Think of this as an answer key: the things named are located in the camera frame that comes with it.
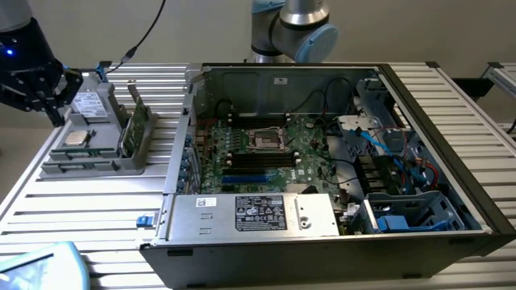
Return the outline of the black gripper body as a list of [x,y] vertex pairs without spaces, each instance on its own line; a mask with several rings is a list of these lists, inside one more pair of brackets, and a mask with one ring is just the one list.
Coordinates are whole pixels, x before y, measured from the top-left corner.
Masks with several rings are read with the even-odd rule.
[[1,103],[21,111],[57,110],[62,104],[54,89],[62,64],[49,48],[36,18],[1,33]]

